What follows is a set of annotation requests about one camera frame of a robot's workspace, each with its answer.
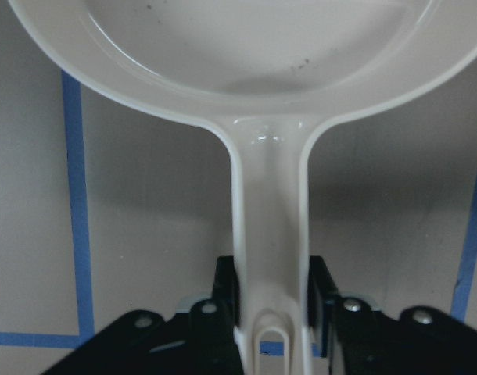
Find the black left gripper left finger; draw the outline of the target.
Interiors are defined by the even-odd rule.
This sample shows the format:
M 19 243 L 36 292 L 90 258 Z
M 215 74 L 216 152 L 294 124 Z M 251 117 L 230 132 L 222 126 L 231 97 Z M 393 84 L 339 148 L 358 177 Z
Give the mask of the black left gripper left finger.
M 234 330 L 239 283 L 232 256 L 220 256 L 210 297 L 170 320 L 133 310 L 114 320 L 47 374 L 243 374 Z

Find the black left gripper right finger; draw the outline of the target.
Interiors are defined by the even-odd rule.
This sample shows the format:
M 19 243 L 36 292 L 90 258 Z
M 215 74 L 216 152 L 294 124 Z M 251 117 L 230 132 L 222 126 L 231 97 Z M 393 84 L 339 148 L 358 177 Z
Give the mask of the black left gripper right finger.
M 477 374 L 477 330 L 424 305 L 392 319 L 340 293 L 320 256 L 310 257 L 308 319 L 330 374 Z

